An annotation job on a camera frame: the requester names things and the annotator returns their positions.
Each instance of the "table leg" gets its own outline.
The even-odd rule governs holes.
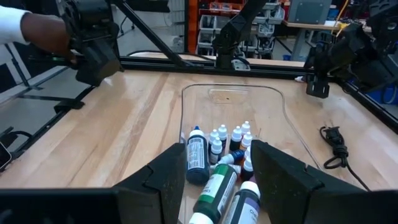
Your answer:
[[[300,60],[300,52],[304,44],[305,44],[305,29],[300,29],[296,37],[296,41],[294,43],[292,58],[290,60],[292,61]]]

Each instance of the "floor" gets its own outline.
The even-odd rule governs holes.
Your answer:
[[[172,44],[174,37],[172,37],[169,32],[169,25],[171,22],[167,14],[156,12],[137,12],[137,14],[167,45]],[[121,24],[123,19],[124,15],[117,9],[114,9],[114,20],[118,24]],[[122,26],[124,35],[122,35],[122,33],[119,34],[118,45],[121,55],[128,55],[140,50],[158,50],[137,27],[132,30],[131,25],[132,23],[127,19]],[[294,39],[283,41],[288,48],[293,48]],[[303,48],[302,54],[306,55],[308,50],[309,45]],[[274,59],[282,60],[282,56],[285,54],[289,54],[288,51],[276,42],[273,52]],[[77,82],[75,80],[75,74],[76,71],[68,68],[59,75],[41,84],[41,90],[31,90],[26,93],[26,95],[74,98],[88,87],[86,84]],[[15,98],[2,103],[0,105],[0,118],[2,121],[0,123],[0,132],[13,126],[15,130],[27,131],[31,134],[35,133],[47,121],[55,116],[53,107],[57,103],[57,101],[24,98]],[[10,146],[9,150],[16,150],[25,140],[25,137],[20,137]]]

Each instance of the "person's arm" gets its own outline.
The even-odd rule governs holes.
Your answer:
[[[21,31],[21,20],[27,13],[30,12],[0,6],[0,45],[11,42],[28,44]]]
[[[65,23],[59,17],[0,6],[0,45],[31,42],[75,63],[75,55],[68,48],[69,40]]]

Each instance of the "white bottle cap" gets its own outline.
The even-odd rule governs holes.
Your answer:
[[[232,141],[234,142],[240,142],[242,140],[242,130],[240,126],[237,126],[231,136]]]
[[[242,135],[245,135],[246,133],[248,133],[248,132],[250,132],[250,124],[249,124],[249,121],[245,121],[243,124],[242,124]]]
[[[251,147],[249,146],[248,149],[244,152],[244,159],[250,157],[250,150],[251,150]]]
[[[213,221],[202,213],[195,212],[191,219],[189,220],[189,224],[214,224]]]
[[[253,165],[251,164],[250,156],[248,156],[243,162],[243,169],[249,172],[253,172]]]
[[[210,133],[210,138],[209,138],[210,144],[212,144],[217,137],[218,137],[217,129],[213,129],[213,131]]]
[[[218,136],[220,137],[221,140],[225,140],[226,139],[226,127],[224,124],[222,124],[219,128],[218,128]]]
[[[242,139],[242,146],[245,148],[249,147],[252,140],[253,136],[251,135],[251,133],[250,132],[246,133]]]
[[[254,192],[259,198],[261,196],[259,186],[251,181],[245,181],[242,183],[240,190],[250,190]]]
[[[211,153],[214,155],[218,155],[223,152],[223,143],[220,140],[220,137],[216,137],[216,140],[211,144]]]
[[[205,137],[205,133],[203,131],[200,131],[200,128],[198,126],[195,126],[195,129],[189,133],[189,137],[192,137],[194,135],[200,135],[202,137]]]

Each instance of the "bottle label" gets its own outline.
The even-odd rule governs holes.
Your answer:
[[[202,138],[191,138],[187,146],[187,169],[205,168],[205,145]]]
[[[225,188],[223,197],[221,198],[221,200],[217,206],[217,209],[218,209],[218,212],[220,213],[220,215],[222,215],[224,213],[225,206],[228,204],[229,199],[231,198],[231,194],[233,192],[237,178],[238,178],[238,176],[235,174],[235,172],[233,172],[231,178],[229,179],[228,185]]]
[[[216,154],[211,153],[210,154],[210,163],[211,164],[216,164],[218,162],[219,156]]]
[[[238,223],[256,224],[259,217],[260,206],[251,198],[244,201],[242,213]]]
[[[234,200],[232,200],[231,206],[229,207],[228,214],[225,218],[224,224],[231,224],[232,218],[234,217],[236,206],[238,206],[239,198],[241,196],[235,195]]]
[[[202,190],[198,201],[213,203],[214,198],[218,190],[223,183],[226,171],[228,170],[227,166],[220,166],[218,165],[214,170],[213,175],[211,175],[209,181],[207,182],[205,188]]]

